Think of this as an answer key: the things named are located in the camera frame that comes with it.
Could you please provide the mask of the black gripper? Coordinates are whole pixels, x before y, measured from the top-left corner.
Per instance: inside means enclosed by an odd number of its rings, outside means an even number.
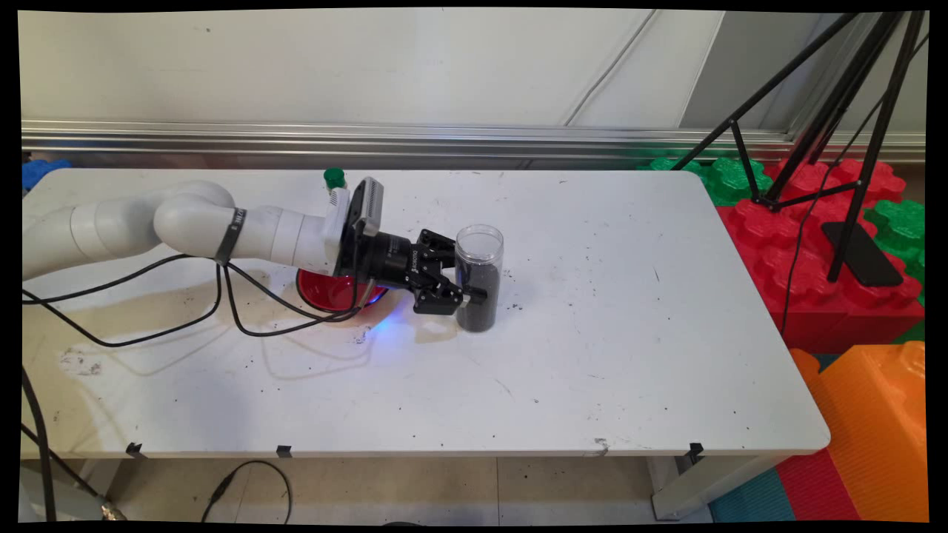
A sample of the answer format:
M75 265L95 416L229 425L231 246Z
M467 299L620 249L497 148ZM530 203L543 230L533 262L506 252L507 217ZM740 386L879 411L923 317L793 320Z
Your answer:
M451 316L470 304L480 306L488 297L484 288L456 286L444 277L443 270L452 269L455 259L455 241L429 229L410 242L385 232L369 235L359 223L348 223L341 234L335 276L412 291L415 314Z

